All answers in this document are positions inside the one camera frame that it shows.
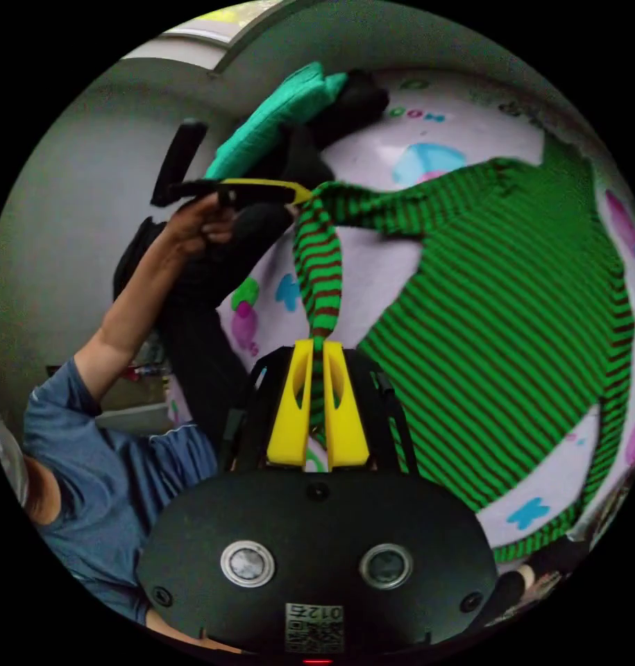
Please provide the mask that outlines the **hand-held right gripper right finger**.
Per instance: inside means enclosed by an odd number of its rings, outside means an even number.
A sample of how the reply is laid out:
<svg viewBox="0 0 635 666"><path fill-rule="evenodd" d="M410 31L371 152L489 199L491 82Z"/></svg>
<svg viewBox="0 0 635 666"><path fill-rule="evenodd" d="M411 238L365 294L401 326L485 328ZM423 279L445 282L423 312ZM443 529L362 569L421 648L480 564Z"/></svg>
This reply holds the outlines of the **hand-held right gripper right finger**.
<svg viewBox="0 0 635 666"><path fill-rule="evenodd" d="M330 467L364 467L369 447L359 414L344 348L323 345L325 444Z"/></svg>

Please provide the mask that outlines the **person's left hand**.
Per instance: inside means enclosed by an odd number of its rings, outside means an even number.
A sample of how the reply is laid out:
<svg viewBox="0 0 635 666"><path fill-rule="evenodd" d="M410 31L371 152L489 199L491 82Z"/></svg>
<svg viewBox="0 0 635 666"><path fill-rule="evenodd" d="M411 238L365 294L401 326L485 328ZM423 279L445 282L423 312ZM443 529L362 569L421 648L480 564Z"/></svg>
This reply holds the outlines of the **person's left hand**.
<svg viewBox="0 0 635 666"><path fill-rule="evenodd" d="M221 205L216 194L185 203L167 222L163 243L183 255L196 255L212 244L226 244L233 236L236 213Z"/></svg>

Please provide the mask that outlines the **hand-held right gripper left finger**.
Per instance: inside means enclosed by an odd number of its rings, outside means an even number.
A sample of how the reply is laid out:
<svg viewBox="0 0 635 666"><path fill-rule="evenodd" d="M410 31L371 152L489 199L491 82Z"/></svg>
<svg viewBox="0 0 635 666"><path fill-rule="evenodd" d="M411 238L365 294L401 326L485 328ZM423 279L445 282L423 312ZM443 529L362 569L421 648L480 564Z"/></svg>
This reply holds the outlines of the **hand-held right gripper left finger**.
<svg viewBox="0 0 635 666"><path fill-rule="evenodd" d="M312 395L314 342L297 341L280 385L266 459L273 466L303 467L307 456Z"/></svg>

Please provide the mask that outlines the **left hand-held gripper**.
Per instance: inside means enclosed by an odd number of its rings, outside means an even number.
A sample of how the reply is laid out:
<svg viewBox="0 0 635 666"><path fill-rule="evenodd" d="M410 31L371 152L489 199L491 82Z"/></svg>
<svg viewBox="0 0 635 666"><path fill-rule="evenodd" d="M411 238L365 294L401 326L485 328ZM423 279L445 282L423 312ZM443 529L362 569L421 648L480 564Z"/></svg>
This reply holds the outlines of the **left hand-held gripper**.
<svg viewBox="0 0 635 666"><path fill-rule="evenodd" d="M167 187L167 204L187 202L167 223L172 241L228 241L239 213L257 204L286 208L305 203L312 190L296 183L257 178L199 179Z"/></svg>

